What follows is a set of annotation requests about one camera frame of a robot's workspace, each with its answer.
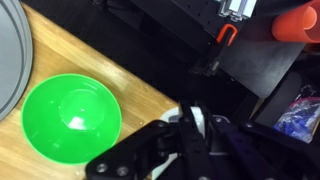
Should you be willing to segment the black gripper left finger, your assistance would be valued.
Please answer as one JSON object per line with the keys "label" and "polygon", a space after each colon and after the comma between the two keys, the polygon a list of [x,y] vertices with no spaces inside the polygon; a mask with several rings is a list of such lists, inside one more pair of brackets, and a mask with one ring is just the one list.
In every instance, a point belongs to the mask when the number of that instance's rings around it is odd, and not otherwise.
{"label": "black gripper left finger", "polygon": [[177,123],[154,120],[103,152],[85,168],[87,180],[143,180],[153,169],[178,154],[167,180],[213,180],[214,172],[191,105],[181,101]]}

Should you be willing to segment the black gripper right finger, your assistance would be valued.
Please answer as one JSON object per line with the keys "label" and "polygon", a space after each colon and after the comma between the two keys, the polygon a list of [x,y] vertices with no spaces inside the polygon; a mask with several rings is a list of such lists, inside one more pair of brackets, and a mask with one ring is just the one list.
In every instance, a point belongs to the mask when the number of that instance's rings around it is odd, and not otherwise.
{"label": "black gripper right finger", "polygon": [[200,109],[216,180],[320,180],[318,147],[259,123],[235,126]]}

